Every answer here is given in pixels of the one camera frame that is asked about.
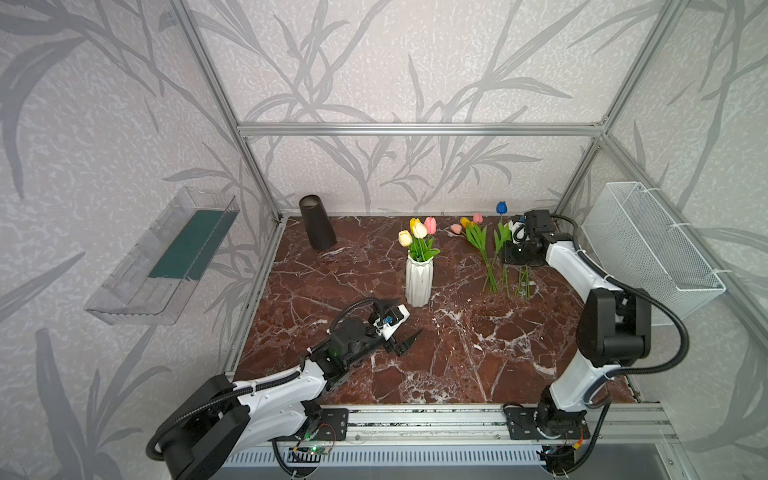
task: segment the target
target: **white wire mesh basket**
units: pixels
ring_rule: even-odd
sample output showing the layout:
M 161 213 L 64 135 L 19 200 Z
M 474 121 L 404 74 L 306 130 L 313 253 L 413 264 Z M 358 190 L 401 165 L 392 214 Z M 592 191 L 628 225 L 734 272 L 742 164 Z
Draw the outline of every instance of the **white wire mesh basket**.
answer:
M 645 289 L 680 318 L 725 291 L 680 225 L 640 182 L 605 184 L 582 230 L 606 272 Z M 671 324 L 655 308 L 651 321 Z

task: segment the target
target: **wallpaper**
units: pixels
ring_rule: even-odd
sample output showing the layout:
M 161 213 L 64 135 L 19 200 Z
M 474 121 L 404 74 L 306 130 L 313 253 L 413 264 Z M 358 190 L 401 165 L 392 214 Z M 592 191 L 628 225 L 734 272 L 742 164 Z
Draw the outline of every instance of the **wallpaper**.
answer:
M 274 225 L 164 2 L 10 0 L 0 31 L 0 478 L 159 478 L 144 444 L 219 371 Z M 86 313 L 182 186 L 241 212 L 181 318 Z
M 764 306 L 766 10 L 764 0 L 690 2 L 612 132 Z M 581 189 L 605 170 L 596 161 Z M 768 353 L 722 297 L 685 323 L 685 361 L 632 383 L 644 400 L 664 404 L 700 478 L 764 478 Z M 673 326 L 656 327 L 651 355 L 638 366 L 665 361 L 677 346 Z
M 282 137 L 251 146 L 280 209 L 317 194 L 332 213 L 554 207 L 588 137 Z M 442 164 L 442 151 L 456 152 Z
M 662 1 L 192 0 L 239 121 L 595 122 Z M 587 139 L 254 137 L 281 209 L 524 210 Z

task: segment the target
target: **red marble tabletop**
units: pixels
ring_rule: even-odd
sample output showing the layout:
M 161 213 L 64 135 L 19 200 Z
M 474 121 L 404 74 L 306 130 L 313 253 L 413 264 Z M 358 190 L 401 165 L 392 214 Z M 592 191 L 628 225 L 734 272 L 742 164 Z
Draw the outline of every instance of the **red marble tabletop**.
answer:
M 397 233 L 409 217 L 334 217 L 338 243 L 317 252 L 301 218 L 290 218 L 248 335 L 235 379 L 252 379 L 298 363 L 307 347 L 345 306 L 366 296 L 405 302 L 406 248 Z M 423 329 L 402 357 L 380 349 L 352 371 L 338 391 L 322 397 L 342 403 L 536 403 L 576 352 L 583 303 L 548 266 L 531 268 L 529 300 L 514 297 L 518 271 L 508 266 L 511 297 L 483 291 L 485 268 L 477 250 L 439 217 L 431 303 L 407 306 L 397 331 Z M 483 223 L 495 229 L 498 217 Z M 492 248 L 493 235 L 488 232 Z M 501 267 L 496 267 L 501 282 Z M 364 318 L 370 309 L 356 313 Z M 625 379 L 609 382 L 615 402 L 634 402 Z

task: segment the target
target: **dark cylindrical vase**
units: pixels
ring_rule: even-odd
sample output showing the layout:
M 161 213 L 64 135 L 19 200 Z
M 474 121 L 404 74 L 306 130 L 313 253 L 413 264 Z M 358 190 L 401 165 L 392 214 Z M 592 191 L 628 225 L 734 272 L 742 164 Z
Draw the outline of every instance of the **dark cylindrical vase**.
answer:
M 331 226 L 323 201 L 317 195 L 307 195 L 299 200 L 304 229 L 315 250 L 328 250 L 336 243 L 336 233 Z

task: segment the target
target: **ribbed ceramic vase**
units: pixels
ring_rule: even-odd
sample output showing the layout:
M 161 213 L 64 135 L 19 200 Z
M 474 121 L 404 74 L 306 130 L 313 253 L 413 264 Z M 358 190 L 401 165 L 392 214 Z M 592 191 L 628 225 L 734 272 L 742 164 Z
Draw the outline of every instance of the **ribbed ceramic vase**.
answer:
M 410 255 L 406 261 L 406 300 L 411 306 L 424 306 L 432 294 L 432 274 L 435 271 L 434 257 L 425 262 L 416 262 Z

